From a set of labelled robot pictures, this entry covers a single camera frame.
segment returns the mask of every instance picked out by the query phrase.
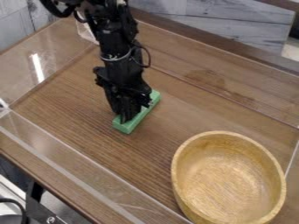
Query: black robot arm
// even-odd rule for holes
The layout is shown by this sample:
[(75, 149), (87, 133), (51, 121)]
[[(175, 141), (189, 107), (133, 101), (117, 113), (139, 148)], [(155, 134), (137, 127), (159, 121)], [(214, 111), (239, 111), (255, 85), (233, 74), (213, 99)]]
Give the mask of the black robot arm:
[[(59, 2), (66, 4), (65, 11), (58, 8)], [(110, 106), (121, 115), (122, 123), (126, 123), (134, 119), (142, 107), (150, 107), (153, 93), (143, 79), (145, 68), (151, 66), (151, 56), (137, 41), (138, 22), (133, 17), (129, 1), (42, 0), (42, 3), (59, 18), (74, 13), (82, 23), (89, 23), (106, 64), (106, 67), (94, 69), (97, 83), (105, 88)], [(149, 53), (149, 65), (145, 65), (142, 49)]]

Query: green sponge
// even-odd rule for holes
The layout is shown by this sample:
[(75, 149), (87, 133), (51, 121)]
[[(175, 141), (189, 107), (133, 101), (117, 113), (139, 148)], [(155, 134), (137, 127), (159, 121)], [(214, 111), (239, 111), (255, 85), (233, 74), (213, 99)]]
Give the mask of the green sponge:
[(158, 104), (158, 102), (162, 99), (162, 95), (158, 91), (154, 90), (154, 92), (151, 93), (151, 98), (153, 98), (153, 105), (150, 108), (142, 108), (142, 112), (135, 116), (135, 118), (126, 123), (121, 123), (121, 115), (117, 116), (114, 122), (113, 122), (113, 126), (115, 129), (121, 130), (123, 133), (126, 134), (131, 134), (133, 131), (137, 128), (137, 125), (143, 121), (143, 119), (146, 118), (147, 114), (151, 112), (151, 110), (154, 109), (155, 105)]

